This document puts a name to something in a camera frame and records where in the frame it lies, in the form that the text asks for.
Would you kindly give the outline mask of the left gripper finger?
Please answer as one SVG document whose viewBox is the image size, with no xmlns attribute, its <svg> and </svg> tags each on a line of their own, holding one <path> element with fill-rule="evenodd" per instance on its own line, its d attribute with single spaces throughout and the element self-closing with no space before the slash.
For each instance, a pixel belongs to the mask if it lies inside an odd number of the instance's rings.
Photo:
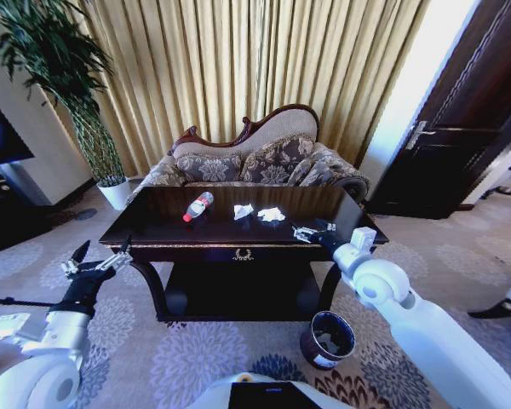
<svg viewBox="0 0 511 409">
<path fill-rule="evenodd" d="M 85 241 L 73 253 L 72 256 L 65 262 L 60 264 L 65 276 L 73 276 L 79 271 L 79 265 L 82 263 L 90 247 L 90 241 Z"/>
<path fill-rule="evenodd" d="M 107 271 L 112 268 L 114 271 L 120 271 L 133 261 L 133 257 L 130 255 L 131 248 L 131 235 L 121 244 L 119 252 L 108 257 L 105 261 L 101 262 L 95 267 L 95 270 Z"/>
</svg>

